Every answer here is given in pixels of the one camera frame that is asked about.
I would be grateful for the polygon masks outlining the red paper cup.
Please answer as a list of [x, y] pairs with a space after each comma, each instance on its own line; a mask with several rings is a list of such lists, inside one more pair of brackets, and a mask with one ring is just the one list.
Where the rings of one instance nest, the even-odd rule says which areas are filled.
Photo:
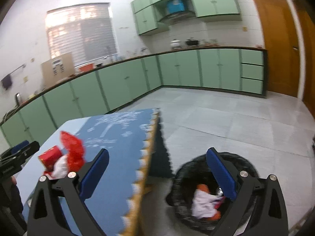
[[54, 169], [55, 163], [63, 156], [58, 146], [53, 146], [41, 155], [38, 160], [45, 167], [45, 172], [51, 173]]

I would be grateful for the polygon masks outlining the white cooking pot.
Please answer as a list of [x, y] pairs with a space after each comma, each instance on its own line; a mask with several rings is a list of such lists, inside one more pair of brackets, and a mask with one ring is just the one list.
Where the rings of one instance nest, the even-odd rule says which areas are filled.
[[181, 49], [182, 43], [180, 40], [174, 39], [170, 42], [171, 50]]

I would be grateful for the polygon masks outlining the brown wooden door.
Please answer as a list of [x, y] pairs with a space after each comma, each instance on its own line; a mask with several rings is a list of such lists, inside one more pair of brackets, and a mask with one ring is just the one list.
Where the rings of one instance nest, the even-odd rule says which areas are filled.
[[254, 0], [268, 53], [268, 90], [298, 95], [298, 36], [287, 0]]

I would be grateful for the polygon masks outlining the white tissue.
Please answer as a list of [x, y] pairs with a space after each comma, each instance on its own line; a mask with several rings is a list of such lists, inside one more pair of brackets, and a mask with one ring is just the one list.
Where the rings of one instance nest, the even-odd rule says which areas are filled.
[[45, 171], [45, 175], [50, 180], [61, 179], [67, 176], [69, 173], [67, 155], [60, 157], [53, 166], [53, 171]]

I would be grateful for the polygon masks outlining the green upper cabinets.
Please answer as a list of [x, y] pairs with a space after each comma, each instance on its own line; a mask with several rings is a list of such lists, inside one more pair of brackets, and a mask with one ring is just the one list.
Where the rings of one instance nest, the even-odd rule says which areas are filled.
[[238, 0], [134, 0], [131, 8], [139, 36], [168, 31], [170, 25], [192, 18], [203, 22], [241, 20]]

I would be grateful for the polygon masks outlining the black lined trash bin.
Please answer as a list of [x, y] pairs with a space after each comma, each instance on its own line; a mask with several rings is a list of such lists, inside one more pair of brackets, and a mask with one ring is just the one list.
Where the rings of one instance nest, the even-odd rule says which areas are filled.
[[[255, 166], [244, 157], [229, 152], [221, 152], [220, 156], [224, 160], [234, 164], [239, 171], [246, 171], [252, 177], [259, 177], [259, 173]], [[210, 221], [197, 219], [192, 215], [193, 197], [199, 184], [205, 184], [208, 187], [210, 194], [216, 193], [219, 188], [213, 173], [207, 165], [206, 155], [201, 155], [192, 159], [177, 170], [176, 175], [173, 178], [171, 190], [166, 196], [166, 202], [169, 206], [173, 207], [175, 216], [181, 223], [194, 231], [210, 235], [220, 220]], [[246, 221], [249, 220], [255, 202], [256, 197], [251, 197], [238, 228], [243, 226]], [[231, 201], [227, 199], [218, 208], [218, 211], [220, 211], [222, 216], [227, 211], [230, 204]]]

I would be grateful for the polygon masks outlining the red plastic wrapper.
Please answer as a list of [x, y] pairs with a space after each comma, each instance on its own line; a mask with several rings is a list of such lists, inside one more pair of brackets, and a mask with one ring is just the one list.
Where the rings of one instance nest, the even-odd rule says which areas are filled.
[[85, 163], [83, 142], [66, 131], [61, 131], [60, 141], [67, 150], [67, 165], [69, 172], [78, 172]]

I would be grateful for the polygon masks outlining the blue box above hood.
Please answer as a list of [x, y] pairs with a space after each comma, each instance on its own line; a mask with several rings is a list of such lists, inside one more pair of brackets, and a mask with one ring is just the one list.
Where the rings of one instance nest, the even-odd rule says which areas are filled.
[[183, 0], [172, 0], [167, 2], [168, 14], [184, 12], [186, 10]]

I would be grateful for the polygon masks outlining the cardboard box on counter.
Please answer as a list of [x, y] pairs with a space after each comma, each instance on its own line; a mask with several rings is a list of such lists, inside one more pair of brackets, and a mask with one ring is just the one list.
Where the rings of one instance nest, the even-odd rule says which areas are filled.
[[52, 58], [41, 64], [43, 82], [46, 88], [52, 87], [70, 76], [75, 75], [71, 53]]

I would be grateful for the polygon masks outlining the black range hood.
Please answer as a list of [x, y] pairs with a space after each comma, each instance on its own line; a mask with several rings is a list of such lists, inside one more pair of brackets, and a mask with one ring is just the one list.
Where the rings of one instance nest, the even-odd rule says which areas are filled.
[[195, 18], [195, 12], [193, 11], [179, 11], [175, 13], [171, 13], [163, 17], [162, 19], [159, 20], [159, 22], [164, 23], [166, 25], [173, 25], [178, 22], [190, 19], [190, 18]]

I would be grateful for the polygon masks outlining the orange plastic basin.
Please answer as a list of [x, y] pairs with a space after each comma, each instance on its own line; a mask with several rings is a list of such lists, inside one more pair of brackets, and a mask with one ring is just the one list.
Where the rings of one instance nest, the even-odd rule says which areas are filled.
[[94, 63], [88, 63], [86, 65], [82, 65], [79, 67], [79, 72], [88, 72], [88, 71], [91, 71], [93, 70], [95, 67], [94, 67]]

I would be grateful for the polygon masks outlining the black wok pan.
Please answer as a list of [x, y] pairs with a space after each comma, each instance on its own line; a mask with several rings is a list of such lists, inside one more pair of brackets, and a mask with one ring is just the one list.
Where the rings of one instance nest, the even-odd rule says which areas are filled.
[[199, 41], [193, 38], [189, 38], [185, 41], [187, 46], [199, 46]]

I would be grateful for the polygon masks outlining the blue coffee tree mat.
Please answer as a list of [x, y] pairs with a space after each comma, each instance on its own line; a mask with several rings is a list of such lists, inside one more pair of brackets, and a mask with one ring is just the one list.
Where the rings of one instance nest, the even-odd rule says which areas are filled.
[[106, 235], [118, 235], [127, 226], [124, 218], [137, 192], [136, 181], [144, 178], [145, 147], [157, 109], [115, 112], [65, 122], [44, 143], [45, 148], [62, 146], [62, 130], [82, 140], [84, 159], [91, 161], [102, 149], [109, 152], [109, 163], [93, 194], [85, 204]]

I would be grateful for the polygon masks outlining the green lower cabinets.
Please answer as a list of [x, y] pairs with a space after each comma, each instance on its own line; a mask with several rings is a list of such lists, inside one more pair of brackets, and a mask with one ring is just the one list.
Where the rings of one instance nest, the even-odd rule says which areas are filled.
[[268, 54], [251, 47], [208, 47], [132, 58], [79, 74], [31, 98], [2, 120], [10, 147], [43, 144], [68, 120], [117, 111], [162, 87], [264, 97]]

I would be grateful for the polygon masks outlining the dark hanging towel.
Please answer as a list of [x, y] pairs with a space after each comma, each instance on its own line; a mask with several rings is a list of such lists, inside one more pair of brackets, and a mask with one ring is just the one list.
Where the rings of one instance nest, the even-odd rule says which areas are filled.
[[1, 85], [3, 89], [6, 91], [12, 87], [12, 78], [11, 74], [6, 75], [2, 80], [1, 80]]

